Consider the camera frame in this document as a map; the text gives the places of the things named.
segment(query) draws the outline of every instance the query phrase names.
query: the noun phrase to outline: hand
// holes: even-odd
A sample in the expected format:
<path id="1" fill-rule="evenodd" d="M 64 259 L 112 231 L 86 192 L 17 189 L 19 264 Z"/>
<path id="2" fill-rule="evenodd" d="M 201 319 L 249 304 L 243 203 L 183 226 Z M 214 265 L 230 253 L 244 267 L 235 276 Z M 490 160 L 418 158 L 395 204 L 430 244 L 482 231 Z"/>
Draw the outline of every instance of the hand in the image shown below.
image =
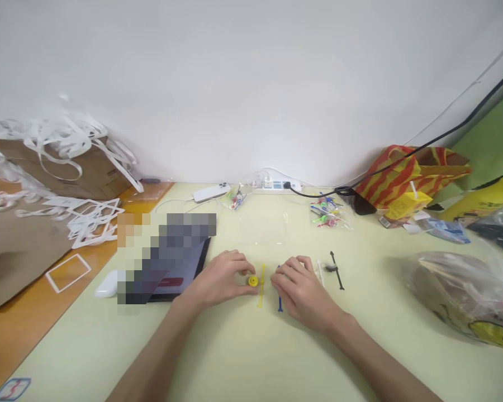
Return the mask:
<path id="1" fill-rule="evenodd" d="M 257 295 L 257 288 L 235 283 L 237 272 L 246 275 L 248 271 L 255 274 L 244 254 L 226 250 L 212 259 L 178 299 L 188 300 L 200 312 L 237 296 Z"/>
<path id="2" fill-rule="evenodd" d="M 289 315 L 320 333 L 350 315 L 335 304 L 313 272 L 309 257 L 289 258 L 271 278 Z"/>

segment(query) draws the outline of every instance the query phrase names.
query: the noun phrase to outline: yellow plastic stick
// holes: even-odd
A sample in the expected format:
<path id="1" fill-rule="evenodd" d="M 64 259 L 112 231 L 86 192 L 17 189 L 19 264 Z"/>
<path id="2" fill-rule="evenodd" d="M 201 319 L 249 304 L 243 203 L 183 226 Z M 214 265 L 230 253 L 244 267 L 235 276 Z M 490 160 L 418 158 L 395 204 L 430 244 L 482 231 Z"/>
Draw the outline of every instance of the yellow plastic stick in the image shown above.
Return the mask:
<path id="1" fill-rule="evenodd" d="M 264 264 L 263 264 L 263 275 L 261 276 L 261 291 L 259 293 L 259 304 L 258 308 L 263 308 L 263 284 L 264 284 Z"/>

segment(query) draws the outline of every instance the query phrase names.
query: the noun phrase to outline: light green table surface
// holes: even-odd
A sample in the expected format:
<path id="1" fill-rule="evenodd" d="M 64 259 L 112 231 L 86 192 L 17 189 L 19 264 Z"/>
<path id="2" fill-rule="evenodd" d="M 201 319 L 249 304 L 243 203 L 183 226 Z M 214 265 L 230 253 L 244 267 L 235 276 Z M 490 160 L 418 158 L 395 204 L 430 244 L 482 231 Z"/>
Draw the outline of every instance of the light green table surface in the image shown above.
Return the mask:
<path id="1" fill-rule="evenodd" d="M 204 184 L 177 184 L 163 200 L 186 199 Z M 374 396 L 352 364 L 325 339 L 279 313 L 269 276 L 293 255 L 330 261 L 334 251 L 345 291 L 324 273 L 334 300 L 389 353 L 445 401 L 503 401 L 503 349 L 472 342 L 439 321 L 411 295 L 401 266 L 413 253 L 443 250 L 485 258 L 479 245 L 460 246 L 428 234 L 387 230 L 374 216 L 355 216 L 353 230 L 316 228 L 309 200 L 296 195 L 251 195 L 230 211 L 211 202 L 193 212 L 218 213 L 207 260 L 237 248 L 257 269 L 265 263 L 263 307 L 258 298 L 232 300 L 203 314 L 184 348 L 171 401 L 361 401 Z M 158 209 L 194 206 L 170 202 Z M 104 401 L 163 319 L 169 305 L 138 313 L 116 298 L 93 293 L 114 269 L 129 269 L 152 227 L 120 249 L 12 377 L 29 377 L 21 402 Z"/>

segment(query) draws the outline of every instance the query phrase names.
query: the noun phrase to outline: white wall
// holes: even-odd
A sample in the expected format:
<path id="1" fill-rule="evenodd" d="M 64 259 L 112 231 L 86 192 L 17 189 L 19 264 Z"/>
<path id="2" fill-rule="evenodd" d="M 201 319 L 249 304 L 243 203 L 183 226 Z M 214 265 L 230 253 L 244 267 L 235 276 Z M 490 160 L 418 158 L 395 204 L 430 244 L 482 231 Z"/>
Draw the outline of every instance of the white wall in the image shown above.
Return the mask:
<path id="1" fill-rule="evenodd" d="M 503 0 L 0 0 L 0 119 L 68 93 L 146 174 L 333 185 L 461 121 L 502 50 Z"/>

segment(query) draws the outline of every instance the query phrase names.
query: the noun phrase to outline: red and yellow striped bag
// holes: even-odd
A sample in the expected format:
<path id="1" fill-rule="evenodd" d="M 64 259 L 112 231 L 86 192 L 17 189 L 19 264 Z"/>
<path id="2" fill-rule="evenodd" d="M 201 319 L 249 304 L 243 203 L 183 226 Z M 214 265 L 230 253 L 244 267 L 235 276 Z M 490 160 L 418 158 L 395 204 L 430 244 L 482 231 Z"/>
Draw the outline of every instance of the red and yellow striped bag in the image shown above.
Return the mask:
<path id="1" fill-rule="evenodd" d="M 414 148 L 390 145 L 374 161 L 366 175 L 393 164 L 391 168 L 364 180 L 356 191 L 376 208 L 385 209 L 410 188 L 413 181 L 418 191 L 430 197 L 453 180 L 471 173 L 469 160 L 447 148 L 428 147 L 402 159 Z"/>

